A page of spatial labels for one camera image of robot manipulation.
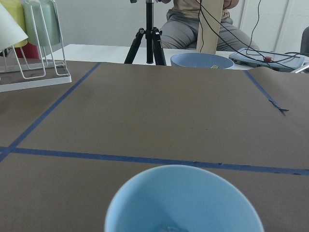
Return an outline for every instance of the person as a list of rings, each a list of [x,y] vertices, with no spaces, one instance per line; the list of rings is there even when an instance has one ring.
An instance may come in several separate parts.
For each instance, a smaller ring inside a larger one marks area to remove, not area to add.
[[[169,3],[171,0],[155,0],[156,2]],[[196,0],[173,0],[174,6],[167,12],[167,22],[160,29],[162,31],[161,42],[163,48],[185,49],[196,48],[199,27],[200,3]],[[233,26],[228,9],[234,8],[239,0],[224,0],[219,35],[233,49],[239,50],[249,45],[251,38],[243,31]],[[234,51],[223,40],[218,38],[218,51]],[[259,50],[255,42],[251,42],[251,48]]]

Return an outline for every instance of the tripod leg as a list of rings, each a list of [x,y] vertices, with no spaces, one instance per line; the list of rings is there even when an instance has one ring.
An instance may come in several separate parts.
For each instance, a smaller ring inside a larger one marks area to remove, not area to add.
[[[154,62],[154,46],[152,29],[154,28],[154,0],[146,0],[146,45],[147,64]]]
[[[140,28],[139,31],[137,32],[135,39],[133,40],[132,45],[130,47],[130,50],[129,50],[127,56],[126,56],[125,64],[132,64],[133,63],[133,60],[136,56],[136,53],[137,53],[137,51],[140,47],[141,39],[142,39],[144,33],[145,33],[144,28]]]
[[[158,28],[154,28],[152,30],[152,38],[153,38],[153,43],[154,43],[155,64],[166,66],[164,51],[163,51],[163,47],[162,47],[162,43],[161,43],[160,32],[159,32]]]

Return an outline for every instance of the wire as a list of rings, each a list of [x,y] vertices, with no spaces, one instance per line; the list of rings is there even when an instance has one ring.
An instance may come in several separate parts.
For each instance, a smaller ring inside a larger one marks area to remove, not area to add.
[[[302,55],[302,56],[306,56],[309,57],[309,53],[300,53],[300,52],[286,52],[285,54],[296,54],[296,55]]]
[[[250,54],[250,53],[247,53],[246,51],[246,54],[249,55],[249,56],[260,56],[259,54]],[[290,56],[288,55],[287,53],[285,54],[278,54],[278,53],[274,53],[274,52],[268,52],[270,54],[274,54],[274,55],[280,55],[280,56],[286,56],[287,58],[284,58],[284,59],[280,59],[280,60],[276,60],[275,62],[282,62],[282,61],[285,61],[285,60],[289,60],[289,59],[293,59],[293,58],[300,58],[300,57],[297,57],[297,55],[299,55],[300,53],[297,53],[297,52],[293,52],[293,56]]]
[[[199,8],[199,11],[198,11],[198,15],[200,14],[202,12],[202,8],[200,7]],[[203,33],[203,26],[202,26],[202,24],[201,24],[201,20],[199,20],[199,25],[200,25],[200,27],[201,27],[201,29],[202,29],[202,35],[204,34]],[[202,36],[202,46],[201,46],[201,50],[199,51],[199,52],[202,52],[202,47],[204,46],[204,37]]]
[[[267,64],[270,68],[272,68],[272,67],[271,67],[271,65],[270,65],[269,63],[277,63],[277,64],[279,64],[279,65],[281,65],[281,66],[284,66],[284,67],[286,67],[286,68],[288,68],[288,69],[294,70],[293,68],[288,67],[288,66],[286,66],[286,65],[284,65],[284,64],[278,63],[277,61],[265,62],[264,60],[254,59],[254,58],[252,58],[252,57],[250,57],[250,56],[246,56],[245,54],[242,54],[242,53],[240,53],[239,51],[237,51],[236,49],[234,49],[234,48],[233,48],[231,45],[229,45],[217,32],[215,32],[214,29],[210,26],[209,22],[207,21],[207,19],[206,19],[204,13],[203,13],[203,11],[202,11],[202,8],[203,8],[203,9],[204,9],[204,10],[205,10],[217,23],[219,23],[224,29],[226,29],[229,33],[231,33],[231,34],[232,34],[237,40],[239,40],[243,45],[245,45],[245,46],[248,47],[248,48],[251,48],[253,51],[255,51],[256,53],[258,53],[259,55],[261,55],[261,56],[263,57],[263,59],[266,59],[266,57],[263,56],[263,54],[261,54],[261,53],[260,53],[259,51],[257,51],[257,50],[254,50],[254,49],[253,49],[252,47],[250,47],[249,45],[245,44],[245,43],[244,43],[243,41],[241,41],[236,35],[234,35],[229,29],[227,29],[224,25],[222,25],[222,23],[219,22],[214,16],[212,16],[212,15],[209,13],[209,11],[208,11],[204,6],[202,6],[202,0],[200,0],[200,2],[199,2],[198,0],[196,0],[196,2],[197,2],[197,3],[199,4],[199,6],[200,6],[199,12],[202,14],[203,18],[205,19],[207,25],[210,27],[210,29],[212,30],[212,32],[215,33],[215,34],[216,34],[227,46],[229,46],[233,51],[237,52],[238,54],[240,54],[240,55],[242,55],[242,56],[244,56],[244,57],[246,57],[246,58],[249,58],[249,59],[252,59],[252,60],[255,60],[255,61],[259,61],[259,62],[265,63],[265,64]]]
[[[257,25],[258,25],[258,23],[259,23],[259,21],[260,21],[260,4],[261,4],[261,1],[262,0],[260,0],[259,1],[259,4],[257,5],[257,22],[256,22],[256,24],[255,24],[255,26],[254,26],[254,28],[253,28],[253,30],[252,30],[252,33],[251,33],[251,38],[250,38],[250,44],[249,44],[249,46],[247,47],[247,50],[246,50],[246,54],[248,55],[248,49],[249,49],[249,47],[251,46],[251,44],[252,44],[252,38],[253,38],[253,32],[254,32],[254,30],[255,30],[255,28],[257,27]]]

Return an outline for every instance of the table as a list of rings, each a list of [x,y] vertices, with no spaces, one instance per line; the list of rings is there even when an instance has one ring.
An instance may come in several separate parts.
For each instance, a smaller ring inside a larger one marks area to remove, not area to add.
[[[69,44],[64,47],[66,60],[74,61],[89,61],[89,62],[112,62],[124,63],[130,47],[125,46],[106,46],[106,45],[88,45],[88,44]],[[196,52],[193,49],[163,49],[166,64],[170,66],[170,58],[175,54]],[[228,58],[232,52],[217,51],[216,54]],[[62,50],[57,50],[53,53],[54,59],[63,59]],[[140,47],[133,64],[147,64],[147,49]],[[234,69],[248,70],[251,67],[246,65],[235,64]]]
[[[129,178],[172,163],[231,182],[266,232],[307,231],[307,74],[81,61],[68,69],[72,83],[0,94],[0,231],[101,232]]]

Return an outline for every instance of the blue tape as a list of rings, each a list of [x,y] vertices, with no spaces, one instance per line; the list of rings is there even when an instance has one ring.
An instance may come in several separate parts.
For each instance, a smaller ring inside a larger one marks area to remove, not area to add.
[[[78,152],[65,152],[65,151],[49,151],[49,150],[37,150],[37,149],[26,149],[26,148],[16,148],[13,150],[13,152],[21,154],[29,154],[29,155],[67,157],[67,158],[79,158],[79,159],[91,159],[91,160],[110,160],[110,161],[123,161],[123,162],[135,162],[135,163],[165,164],[165,165],[182,164],[199,168],[213,168],[213,169],[260,172],[260,173],[309,175],[309,170],[306,169],[261,167],[251,165],[196,162],[196,161],[175,160],[175,159],[173,160],[155,159],[155,158],[144,158],[144,157],[102,155],[93,153],[78,153]]]
[[[249,79],[254,83],[254,85],[264,94],[264,96],[281,112],[289,111],[288,109],[281,108],[276,101],[263,89],[263,87],[255,80],[255,78],[247,71],[244,70],[245,74],[249,77]]]
[[[7,157],[67,96],[69,96],[99,65],[97,63],[89,72],[79,79],[66,93],[64,93],[52,106],[50,106],[37,120],[34,121],[11,145],[3,150],[0,162]]]

